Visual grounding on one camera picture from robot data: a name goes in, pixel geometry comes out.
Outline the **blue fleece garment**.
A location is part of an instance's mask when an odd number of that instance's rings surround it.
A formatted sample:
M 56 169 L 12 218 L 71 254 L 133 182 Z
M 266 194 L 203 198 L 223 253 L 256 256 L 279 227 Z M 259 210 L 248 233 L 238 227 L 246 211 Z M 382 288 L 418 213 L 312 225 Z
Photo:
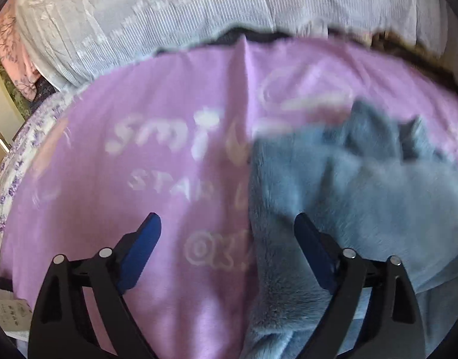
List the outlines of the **blue fleece garment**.
M 332 127 L 257 139 L 249 218 L 259 293 L 243 358 L 294 358 L 329 305 L 295 239 L 299 213 L 365 258 L 401 258 L 433 352 L 458 318 L 458 166 L 419 118 L 356 101 Z

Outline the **floral white purple bedding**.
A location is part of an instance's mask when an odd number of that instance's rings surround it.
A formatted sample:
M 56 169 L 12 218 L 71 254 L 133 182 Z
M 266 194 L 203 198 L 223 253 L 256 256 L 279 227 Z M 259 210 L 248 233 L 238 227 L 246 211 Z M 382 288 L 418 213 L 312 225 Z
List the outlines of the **floral white purple bedding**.
M 43 101 L 22 129 L 0 165 L 0 252 L 5 224 L 19 184 L 50 130 L 77 98 L 77 91 L 57 92 Z

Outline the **pink floral pillow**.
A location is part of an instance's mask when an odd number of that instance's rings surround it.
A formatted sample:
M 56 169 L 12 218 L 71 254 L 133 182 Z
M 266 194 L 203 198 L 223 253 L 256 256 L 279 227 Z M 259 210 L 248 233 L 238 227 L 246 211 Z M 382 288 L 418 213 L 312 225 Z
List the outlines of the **pink floral pillow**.
M 0 11 L 0 60 L 15 88 L 27 100 L 36 99 L 36 82 L 41 74 L 19 35 L 15 0 L 8 0 Z

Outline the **brown folded blankets stack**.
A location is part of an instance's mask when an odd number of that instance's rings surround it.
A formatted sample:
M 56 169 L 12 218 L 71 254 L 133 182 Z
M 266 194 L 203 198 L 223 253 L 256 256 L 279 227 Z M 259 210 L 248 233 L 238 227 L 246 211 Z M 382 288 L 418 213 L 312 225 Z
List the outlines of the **brown folded blankets stack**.
M 404 60 L 433 80 L 445 84 L 455 82 L 453 74 L 442 66 L 441 58 L 435 57 L 420 43 L 409 45 L 392 32 L 364 33 L 360 37 L 360 42 L 369 49 Z

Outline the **purple printed bed sheet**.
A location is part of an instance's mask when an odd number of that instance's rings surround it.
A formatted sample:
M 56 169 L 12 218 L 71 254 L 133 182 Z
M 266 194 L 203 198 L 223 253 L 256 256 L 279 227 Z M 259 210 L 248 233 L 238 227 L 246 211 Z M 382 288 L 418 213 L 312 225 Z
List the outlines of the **purple printed bed sheet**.
M 150 213 L 161 237 L 124 296 L 160 358 L 243 358 L 259 293 L 249 218 L 253 144 L 336 127 L 362 101 L 421 119 L 458 166 L 458 96 L 404 62 L 337 40 L 163 54 L 77 94 L 11 205 L 0 273 L 36 305 L 54 256 L 94 256 Z

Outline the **white lace cover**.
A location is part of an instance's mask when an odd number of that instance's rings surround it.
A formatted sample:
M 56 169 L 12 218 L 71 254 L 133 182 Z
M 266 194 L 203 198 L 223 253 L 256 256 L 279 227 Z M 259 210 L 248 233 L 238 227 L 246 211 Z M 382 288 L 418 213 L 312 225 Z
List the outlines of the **white lace cover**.
M 56 88 L 78 87 L 163 49 L 232 28 L 292 36 L 392 32 L 440 57 L 458 81 L 458 18 L 447 0 L 15 0 L 19 34 Z

